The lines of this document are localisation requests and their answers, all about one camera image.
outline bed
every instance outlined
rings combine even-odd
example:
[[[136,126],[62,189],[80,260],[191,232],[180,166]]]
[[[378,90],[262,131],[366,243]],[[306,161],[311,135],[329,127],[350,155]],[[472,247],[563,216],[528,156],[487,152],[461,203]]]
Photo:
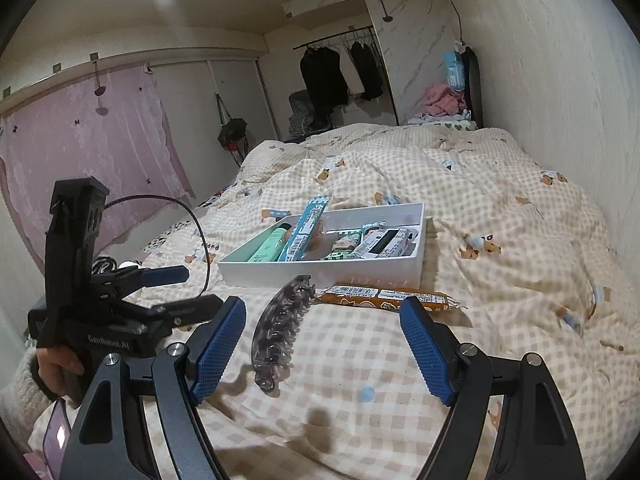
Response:
[[[338,154],[345,165],[318,180],[326,158]],[[198,216],[219,260],[274,221],[263,210],[295,214],[318,194],[332,197],[330,208],[375,206],[376,193],[424,202],[433,225],[421,288],[464,305],[439,320],[486,354],[540,353],[571,416],[587,478],[605,479],[640,429],[638,305],[599,209],[555,170],[541,168],[499,129],[354,124],[302,144],[262,143]],[[476,250],[479,237],[491,237],[499,251]],[[199,292],[206,264],[192,223],[146,249],[145,266],[185,264],[191,277],[145,289],[135,301]],[[397,314],[313,306],[279,393],[270,397],[254,383],[250,345],[277,288],[226,286],[214,266],[209,292],[239,296],[248,311],[218,389],[198,409],[229,476],[415,478],[447,408],[428,393]],[[189,336],[175,330],[171,340]],[[156,407],[145,409],[162,477],[174,478]],[[470,479],[484,478],[500,409],[493,397]],[[48,416],[34,428],[35,449]]]

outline green bottle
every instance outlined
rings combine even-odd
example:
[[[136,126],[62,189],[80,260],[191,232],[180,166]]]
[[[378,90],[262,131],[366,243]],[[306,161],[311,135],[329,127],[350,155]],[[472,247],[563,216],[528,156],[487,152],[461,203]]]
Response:
[[[290,224],[280,224],[273,233],[269,235],[254,255],[249,258],[249,263],[258,264],[261,262],[274,262],[280,256],[284,246],[284,235],[291,229]]]

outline finger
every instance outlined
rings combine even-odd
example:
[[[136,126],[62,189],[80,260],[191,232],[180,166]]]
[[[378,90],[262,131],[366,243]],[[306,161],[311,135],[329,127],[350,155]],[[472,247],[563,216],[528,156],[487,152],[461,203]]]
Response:
[[[38,360],[38,375],[53,393],[60,397],[66,395],[65,378],[59,366]]]
[[[84,373],[84,367],[76,353],[68,346],[55,346],[53,348],[43,348],[43,358],[52,364],[58,365],[76,375]]]

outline metal screw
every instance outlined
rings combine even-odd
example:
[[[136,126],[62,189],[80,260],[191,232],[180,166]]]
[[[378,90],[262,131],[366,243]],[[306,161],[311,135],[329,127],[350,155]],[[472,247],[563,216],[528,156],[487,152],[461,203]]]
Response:
[[[184,345],[184,343],[171,343],[166,348],[166,351],[169,355],[176,357],[177,355],[182,354],[185,348],[186,346]]]
[[[527,354],[527,363],[531,366],[540,366],[542,364],[542,357],[538,354]]]
[[[463,355],[472,357],[478,353],[478,348],[473,343],[462,343],[462,345],[460,345],[460,352]]]
[[[120,356],[118,354],[115,353],[111,353],[111,354],[107,354],[105,355],[104,359],[102,360],[102,362],[104,364],[106,364],[107,366],[113,366],[114,364],[116,364],[118,361],[120,360]]]

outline pink curtain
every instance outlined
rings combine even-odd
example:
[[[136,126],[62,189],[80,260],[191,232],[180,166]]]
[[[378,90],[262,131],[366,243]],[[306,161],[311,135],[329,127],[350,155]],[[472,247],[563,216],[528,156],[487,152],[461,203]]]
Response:
[[[100,82],[106,86],[100,97],[94,95],[94,79],[86,78],[0,118],[10,209],[41,260],[56,180],[94,176],[111,190],[107,201],[143,193],[178,198],[188,187],[175,152],[170,152],[154,76],[135,66],[100,74]],[[96,249],[165,205],[134,200],[108,210]]]

